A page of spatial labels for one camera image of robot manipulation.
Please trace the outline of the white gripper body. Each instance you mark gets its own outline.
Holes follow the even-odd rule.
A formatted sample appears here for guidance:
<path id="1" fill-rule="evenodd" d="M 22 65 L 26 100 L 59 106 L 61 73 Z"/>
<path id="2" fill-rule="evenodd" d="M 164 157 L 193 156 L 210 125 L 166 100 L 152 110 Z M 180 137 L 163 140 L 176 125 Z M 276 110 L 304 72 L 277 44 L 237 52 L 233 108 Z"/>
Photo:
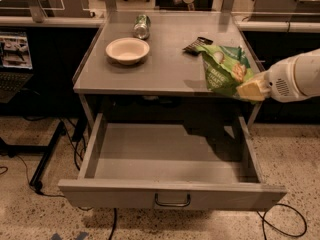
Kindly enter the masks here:
<path id="1" fill-rule="evenodd" d="M 293 56 L 273 64 L 265 79 L 270 87 L 270 97 L 282 103 L 306 100 L 295 82 L 295 65 L 298 57 Z"/>

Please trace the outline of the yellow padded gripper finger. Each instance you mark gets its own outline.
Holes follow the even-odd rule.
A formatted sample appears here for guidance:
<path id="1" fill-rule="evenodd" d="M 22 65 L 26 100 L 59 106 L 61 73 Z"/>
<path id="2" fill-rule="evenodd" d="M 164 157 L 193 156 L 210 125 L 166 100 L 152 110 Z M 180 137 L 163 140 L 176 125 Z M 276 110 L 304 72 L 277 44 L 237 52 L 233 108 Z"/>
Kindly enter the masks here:
<path id="1" fill-rule="evenodd" d="M 250 101 L 263 101 L 270 96 L 271 89 L 266 80 L 266 73 L 260 72 L 250 80 L 237 87 L 241 99 Z"/>

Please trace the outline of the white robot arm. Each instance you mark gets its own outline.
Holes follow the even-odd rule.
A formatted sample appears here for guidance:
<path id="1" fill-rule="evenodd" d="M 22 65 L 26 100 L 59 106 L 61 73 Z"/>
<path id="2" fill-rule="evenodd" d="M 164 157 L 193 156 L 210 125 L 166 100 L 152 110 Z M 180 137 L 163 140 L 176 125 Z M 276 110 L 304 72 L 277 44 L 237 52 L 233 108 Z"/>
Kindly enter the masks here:
<path id="1" fill-rule="evenodd" d="M 320 49 L 288 57 L 237 87 L 241 99 L 281 103 L 320 96 Z"/>

